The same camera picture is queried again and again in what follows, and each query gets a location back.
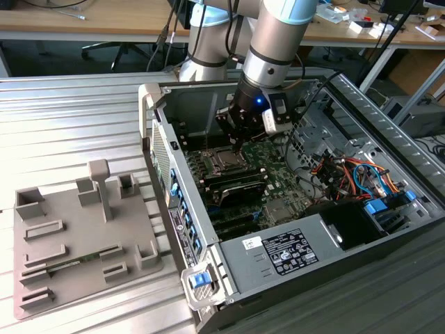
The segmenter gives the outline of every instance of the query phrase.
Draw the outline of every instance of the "gray plastic stand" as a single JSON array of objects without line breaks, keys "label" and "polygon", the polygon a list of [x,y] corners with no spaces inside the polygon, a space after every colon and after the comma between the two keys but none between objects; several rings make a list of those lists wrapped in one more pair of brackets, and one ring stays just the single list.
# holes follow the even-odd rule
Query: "gray plastic stand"
[{"label": "gray plastic stand", "polygon": [[17,319],[163,268],[133,175],[105,182],[109,175],[106,160],[92,161],[88,166],[90,177],[76,180],[75,190],[44,198],[37,188],[16,193]]}]

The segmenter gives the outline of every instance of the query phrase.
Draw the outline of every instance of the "wooden table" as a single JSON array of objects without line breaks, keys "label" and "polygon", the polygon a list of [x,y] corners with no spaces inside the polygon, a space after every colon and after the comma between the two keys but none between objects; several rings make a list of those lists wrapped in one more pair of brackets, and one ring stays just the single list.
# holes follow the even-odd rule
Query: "wooden table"
[{"label": "wooden table", "polygon": [[[349,10],[365,8],[373,21],[380,21],[384,16],[357,0],[352,0],[344,7]],[[0,11],[0,40],[155,42],[167,21],[170,5],[167,0],[90,0],[82,5],[82,9],[86,20],[35,8],[19,1],[14,10]],[[418,32],[415,26],[415,23],[408,23],[407,30],[394,38],[392,45],[361,86],[363,90],[371,85],[397,49],[445,49],[445,42],[429,39]],[[178,26],[175,41],[188,41],[188,31],[181,25]],[[351,31],[347,22],[333,24],[317,16],[302,41],[302,45],[358,48],[375,47],[375,43],[376,39],[370,35]],[[0,77],[7,74],[5,66],[2,73],[1,57],[0,52]]]}]

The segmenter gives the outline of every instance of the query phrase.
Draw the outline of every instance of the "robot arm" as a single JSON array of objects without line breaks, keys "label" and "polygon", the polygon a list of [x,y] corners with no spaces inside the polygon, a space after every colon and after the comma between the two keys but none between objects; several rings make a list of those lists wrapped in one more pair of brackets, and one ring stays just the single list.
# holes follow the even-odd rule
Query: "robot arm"
[{"label": "robot arm", "polygon": [[[234,99],[227,109],[218,111],[216,120],[235,150],[244,141],[259,140],[291,127],[289,106],[280,86],[317,3],[317,0],[238,0],[232,5],[234,13],[257,18],[254,25],[251,19],[235,14],[229,35],[231,51],[245,55],[245,62]],[[199,44],[193,53],[204,5],[214,7],[206,9]],[[229,25],[226,10],[226,0],[204,0],[195,5],[188,49],[193,57],[181,69],[181,81],[225,79],[228,57],[225,35]]]}]

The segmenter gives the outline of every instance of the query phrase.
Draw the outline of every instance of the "motherboard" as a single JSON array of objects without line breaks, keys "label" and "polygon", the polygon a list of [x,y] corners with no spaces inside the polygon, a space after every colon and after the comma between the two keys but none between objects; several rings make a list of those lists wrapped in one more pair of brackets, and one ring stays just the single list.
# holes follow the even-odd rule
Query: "motherboard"
[{"label": "motherboard", "polygon": [[185,155],[221,240],[288,223],[312,203],[269,140]]}]

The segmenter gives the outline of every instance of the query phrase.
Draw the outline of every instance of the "power supply label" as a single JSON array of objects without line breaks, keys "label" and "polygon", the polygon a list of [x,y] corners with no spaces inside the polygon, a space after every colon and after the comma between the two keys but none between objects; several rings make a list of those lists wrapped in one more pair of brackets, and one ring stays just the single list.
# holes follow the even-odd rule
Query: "power supply label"
[{"label": "power supply label", "polygon": [[303,233],[297,230],[263,240],[275,270],[281,276],[318,262]]}]

